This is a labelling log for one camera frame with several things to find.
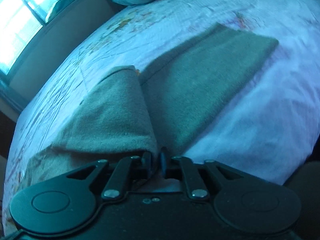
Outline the grey-green fleece pants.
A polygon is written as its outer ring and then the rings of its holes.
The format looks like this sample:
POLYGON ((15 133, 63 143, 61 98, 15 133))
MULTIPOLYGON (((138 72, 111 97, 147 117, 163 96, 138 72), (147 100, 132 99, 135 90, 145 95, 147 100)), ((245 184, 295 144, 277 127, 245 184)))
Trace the grey-green fleece pants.
POLYGON ((28 162, 22 187, 94 160, 116 163, 166 147, 182 155, 261 69, 275 38, 215 24, 151 61, 110 70, 53 142, 28 162))

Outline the window with frame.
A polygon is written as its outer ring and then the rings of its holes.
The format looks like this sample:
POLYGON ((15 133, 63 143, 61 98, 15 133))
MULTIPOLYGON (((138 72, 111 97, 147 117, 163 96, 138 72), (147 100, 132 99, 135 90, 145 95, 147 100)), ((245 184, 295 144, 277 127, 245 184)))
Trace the window with frame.
POLYGON ((6 76, 56 0, 1 0, 1 74, 6 76))

